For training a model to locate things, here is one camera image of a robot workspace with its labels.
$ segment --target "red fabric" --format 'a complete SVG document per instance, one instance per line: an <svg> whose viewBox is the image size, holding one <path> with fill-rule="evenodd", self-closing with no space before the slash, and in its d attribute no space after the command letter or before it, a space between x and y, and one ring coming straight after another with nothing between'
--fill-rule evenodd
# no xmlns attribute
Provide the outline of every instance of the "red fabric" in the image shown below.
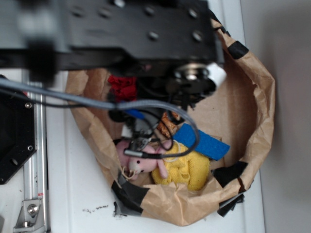
<svg viewBox="0 0 311 233"><path fill-rule="evenodd" d="M116 97L116 102L136 100L136 77L116 77L110 75L108 82L111 84L110 92Z"/></svg>

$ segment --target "gray wall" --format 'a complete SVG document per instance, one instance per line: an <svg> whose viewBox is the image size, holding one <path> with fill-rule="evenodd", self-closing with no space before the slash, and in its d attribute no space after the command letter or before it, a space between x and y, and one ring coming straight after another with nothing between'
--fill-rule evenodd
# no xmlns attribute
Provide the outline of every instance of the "gray wall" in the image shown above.
<svg viewBox="0 0 311 233"><path fill-rule="evenodd" d="M275 134L261 169L267 233L311 231L311 0L241 0L247 47L276 79Z"/></svg>

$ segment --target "wire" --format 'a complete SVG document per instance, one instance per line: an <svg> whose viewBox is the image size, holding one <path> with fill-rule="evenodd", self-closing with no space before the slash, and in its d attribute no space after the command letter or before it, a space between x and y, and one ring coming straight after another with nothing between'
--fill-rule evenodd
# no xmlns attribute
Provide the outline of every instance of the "wire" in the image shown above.
<svg viewBox="0 0 311 233"><path fill-rule="evenodd" d="M13 89L13 90L20 90L20 91L27 91L27 92L33 92L37 94L41 94L44 96L49 96L57 99L63 99L67 101L72 101L84 106L89 106L89 107L94 107L94 108L99 108L99 109L106 109L106 110L128 110L128 109L145 109L145 108L161 108L161 109L166 109L170 111L174 111L177 114L179 114L184 120L188 121L190 126L193 129L194 136L195 136L195 141L191 147L185 152L178 153L178 154L165 154L161 155L161 158L167 158L167 157L180 157L184 156L191 151L193 151L196 146L199 144L200 141L200 134L199 130L194 122L194 120L187 114L186 111L176 107L173 104L162 102L159 100L137 100L137 101L132 101L132 102L125 102L125 103L110 103L110 102L105 102L105 101L99 101L99 100L93 100L90 98L85 98L81 96L75 96L72 94L68 93L63 93L63 92L57 92L57 91L51 91L47 90L44 88L39 88L31 85L27 85L24 83L17 83L13 81L9 81L6 79L0 79L0 86L8 89ZM150 155L148 154L142 154L142 157L147 158L159 158L155 155Z"/></svg>
<svg viewBox="0 0 311 233"><path fill-rule="evenodd" d="M82 104L54 104L54 103L42 102L39 100L31 99L31 98L27 97L26 95L20 94L16 91L8 91L8 90L1 89L1 88L0 88L0 93L2 93L4 95L11 96L12 98L18 98L21 100L25 100L27 102L42 104L44 106L53 107L53 108L81 108L81 107L85 107Z"/></svg>
<svg viewBox="0 0 311 233"><path fill-rule="evenodd" d="M173 135L172 135L172 133L171 133L169 127L168 127L168 126L164 123L164 121L162 120L162 118L161 118L161 117L158 117L156 114L154 114L154 113L152 113L152 112L150 112L150 111L147 111L147 110L140 110L140 111L141 111L142 113L147 113L147 114L152 115L154 118L158 119L158 120L164 125L164 127L165 127L165 128L167 129L167 131L169 132L169 134L170 134L170 140L172 141L170 147L169 147L168 149L165 148L165 147L163 146L163 143L161 142L161 139L156 135L156 133L154 133L154 135L155 135L155 137L159 140L159 144L160 144L160 146L161 146L164 150L168 151L168 150L172 149L172 148L173 148Z"/></svg>

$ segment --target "metal bracket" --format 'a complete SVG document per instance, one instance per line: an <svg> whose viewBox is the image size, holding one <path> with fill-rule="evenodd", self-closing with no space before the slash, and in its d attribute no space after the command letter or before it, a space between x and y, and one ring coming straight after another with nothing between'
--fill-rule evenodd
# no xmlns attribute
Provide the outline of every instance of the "metal bracket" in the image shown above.
<svg viewBox="0 0 311 233"><path fill-rule="evenodd" d="M24 200L13 232L34 232L44 227L44 213L41 200Z"/></svg>
<svg viewBox="0 0 311 233"><path fill-rule="evenodd" d="M22 73L22 82L30 83L27 72ZM45 101L44 96L29 93L31 99ZM45 233L50 229L49 191L47 177L45 107L35 109L35 135L37 151L24 165L24 201L20 210L15 233Z"/></svg>

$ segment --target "black metal plate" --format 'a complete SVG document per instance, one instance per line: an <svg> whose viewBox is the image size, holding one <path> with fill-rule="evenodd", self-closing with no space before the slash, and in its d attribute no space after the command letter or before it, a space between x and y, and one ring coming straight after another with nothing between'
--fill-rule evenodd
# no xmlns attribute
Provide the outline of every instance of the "black metal plate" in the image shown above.
<svg viewBox="0 0 311 233"><path fill-rule="evenodd" d="M7 183L35 152L34 105L26 104L0 93L0 184Z"/></svg>

